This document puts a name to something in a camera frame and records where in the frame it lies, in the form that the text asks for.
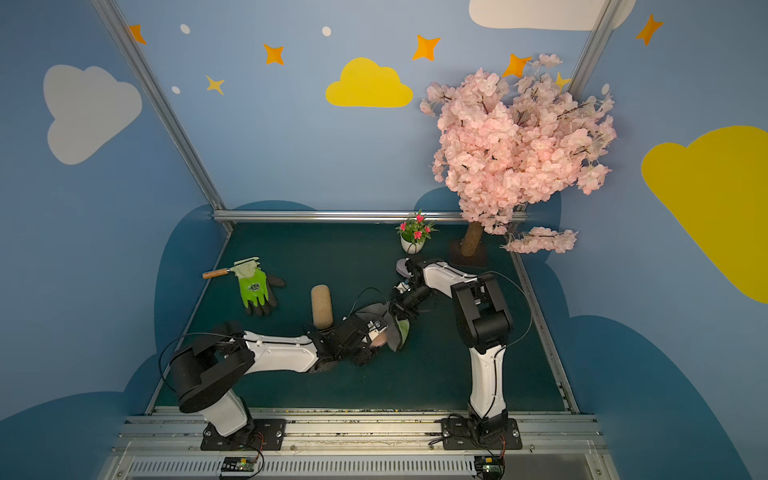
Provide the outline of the grey green microfibre cloth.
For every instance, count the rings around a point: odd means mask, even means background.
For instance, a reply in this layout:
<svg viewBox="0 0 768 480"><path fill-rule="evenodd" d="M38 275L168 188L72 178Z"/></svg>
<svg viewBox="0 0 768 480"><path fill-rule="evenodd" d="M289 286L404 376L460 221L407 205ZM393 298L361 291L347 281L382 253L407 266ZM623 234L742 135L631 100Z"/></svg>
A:
<svg viewBox="0 0 768 480"><path fill-rule="evenodd" d="M403 348L410 332L410 320L398 319L389 302L370 304L356 311L354 316L362 321L364 343L371 348L387 345L393 352Z"/></svg>

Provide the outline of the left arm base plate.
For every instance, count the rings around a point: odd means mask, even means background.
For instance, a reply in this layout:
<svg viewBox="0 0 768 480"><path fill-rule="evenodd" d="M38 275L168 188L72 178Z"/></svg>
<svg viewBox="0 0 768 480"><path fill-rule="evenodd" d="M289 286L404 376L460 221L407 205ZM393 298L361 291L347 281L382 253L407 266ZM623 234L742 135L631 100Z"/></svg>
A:
<svg viewBox="0 0 768 480"><path fill-rule="evenodd" d="M279 451L285 437L285 419L249 419L244 427L224 436L212 423L203 431L202 451Z"/></svg>

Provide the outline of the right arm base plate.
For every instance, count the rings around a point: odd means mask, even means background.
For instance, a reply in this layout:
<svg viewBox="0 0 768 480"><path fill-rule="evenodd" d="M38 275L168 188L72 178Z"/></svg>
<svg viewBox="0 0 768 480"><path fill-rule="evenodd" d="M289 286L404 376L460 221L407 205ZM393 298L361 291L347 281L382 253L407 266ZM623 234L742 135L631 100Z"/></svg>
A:
<svg viewBox="0 0 768 480"><path fill-rule="evenodd" d="M521 450L522 434L515 419L491 429L470 418L449 415L440 420L442 445L445 450Z"/></svg>

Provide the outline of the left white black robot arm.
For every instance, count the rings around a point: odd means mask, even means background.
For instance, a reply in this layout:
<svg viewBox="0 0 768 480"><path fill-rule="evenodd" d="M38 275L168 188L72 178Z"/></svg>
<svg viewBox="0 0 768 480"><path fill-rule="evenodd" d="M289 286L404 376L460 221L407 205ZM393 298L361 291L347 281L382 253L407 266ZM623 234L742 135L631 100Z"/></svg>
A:
<svg viewBox="0 0 768 480"><path fill-rule="evenodd" d="M353 313L338 326L297 337L261 335L226 322L192 336L192 344L170 360L168 385L181 412L201 414L214 434L237 441L255 429L234 392L243 377L271 371L319 373L344 361L363 365L386 342L387 321L372 313Z"/></svg>

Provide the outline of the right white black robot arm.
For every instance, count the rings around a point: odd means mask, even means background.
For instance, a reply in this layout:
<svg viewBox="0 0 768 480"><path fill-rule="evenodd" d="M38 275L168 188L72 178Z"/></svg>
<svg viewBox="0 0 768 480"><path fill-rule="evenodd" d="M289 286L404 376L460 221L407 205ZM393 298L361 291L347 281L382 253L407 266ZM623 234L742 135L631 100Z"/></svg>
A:
<svg viewBox="0 0 768 480"><path fill-rule="evenodd" d="M397 261L402 281L393 288L390 313L397 320L418 314L419 304L434 293L453 302L456 328L468 348L472 390L469 416L480 435L506 429L503 364L513 320L496 276L463 272L444 261Z"/></svg>

